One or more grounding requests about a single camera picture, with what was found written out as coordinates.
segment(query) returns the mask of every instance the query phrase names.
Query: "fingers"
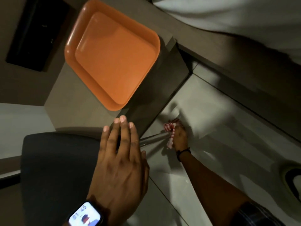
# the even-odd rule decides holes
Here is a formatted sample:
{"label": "fingers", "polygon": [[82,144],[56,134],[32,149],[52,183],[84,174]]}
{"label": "fingers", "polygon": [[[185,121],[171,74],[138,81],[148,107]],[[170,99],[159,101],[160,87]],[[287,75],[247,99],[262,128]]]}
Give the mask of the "fingers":
{"label": "fingers", "polygon": [[113,123],[113,128],[107,140],[105,157],[116,156],[116,146],[117,146],[117,139],[119,135],[119,128],[120,128],[120,119],[115,118]]}
{"label": "fingers", "polygon": [[141,152],[140,152],[137,129],[133,122],[129,123],[129,128],[131,132],[130,161],[141,162]]}
{"label": "fingers", "polygon": [[102,160],[104,157],[104,154],[105,154],[106,148],[107,148],[107,141],[108,141],[109,135],[110,135],[110,127],[106,125],[103,127],[103,131],[101,134],[98,160]]}
{"label": "fingers", "polygon": [[146,160],[146,152],[141,152],[142,168],[144,169],[143,181],[142,181],[142,195],[144,196],[148,191],[148,178],[150,173],[150,167]]}
{"label": "fingers", "polygon": [[118,149],[118,155],[124,159],[129,159],[131,137],[130,137],[128,121],[126,120],[126,116],[124,115],[120,116],[120,127],[121,127],[121,141]]}

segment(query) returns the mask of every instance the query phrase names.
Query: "orange tray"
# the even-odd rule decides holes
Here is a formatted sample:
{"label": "orange tray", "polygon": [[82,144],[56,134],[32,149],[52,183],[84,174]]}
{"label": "orange tray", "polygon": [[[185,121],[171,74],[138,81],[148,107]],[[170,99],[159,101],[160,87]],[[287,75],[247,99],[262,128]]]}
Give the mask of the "orange tray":
{"label": "orange tray", "polygon": [[160,52],[158,35],[99,0],[82,8],[65,47],[66,62],[111,111],[122,109]]}

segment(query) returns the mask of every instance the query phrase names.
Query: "watch screen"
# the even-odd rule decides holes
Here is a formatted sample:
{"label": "watch screen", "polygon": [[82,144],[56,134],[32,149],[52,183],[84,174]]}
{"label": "watch screen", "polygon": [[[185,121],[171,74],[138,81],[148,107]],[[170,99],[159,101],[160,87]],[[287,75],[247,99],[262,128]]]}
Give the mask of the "watch screen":
{"label": "watch screen", "polygon": [[100,214],[89,203],[85,202],[76,212],[69,218],[71,226],[95,226],[100,221]]}

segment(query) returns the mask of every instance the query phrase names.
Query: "bracelet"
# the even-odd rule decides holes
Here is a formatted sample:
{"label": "bracelet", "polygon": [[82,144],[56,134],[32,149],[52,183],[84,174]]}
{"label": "bracelet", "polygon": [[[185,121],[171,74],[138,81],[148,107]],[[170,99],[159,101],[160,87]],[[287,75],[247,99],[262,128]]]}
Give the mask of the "bracelet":
{"label": "bracelet", "polygon": [[183,150],[183,151],[177,151],[176,154],[177,154],[177,159],[179,160],[179,162],[181,162],[180,160],[180,154],[182,154],[183,152],[189,152],[191,154],[191,151],[190,151],[190,147]]}

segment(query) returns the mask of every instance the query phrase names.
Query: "checkered sleeve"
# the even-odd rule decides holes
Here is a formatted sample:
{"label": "checkered sleeve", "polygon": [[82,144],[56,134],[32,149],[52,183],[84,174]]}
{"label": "checkered sleeve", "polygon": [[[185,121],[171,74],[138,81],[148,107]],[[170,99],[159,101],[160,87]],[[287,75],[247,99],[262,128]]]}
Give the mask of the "checkered sleeve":
{"label": "checkered sleeve", "polygon": [[273,214],[255,202],[244,203],[234,215],[230,226],[285,226]]}

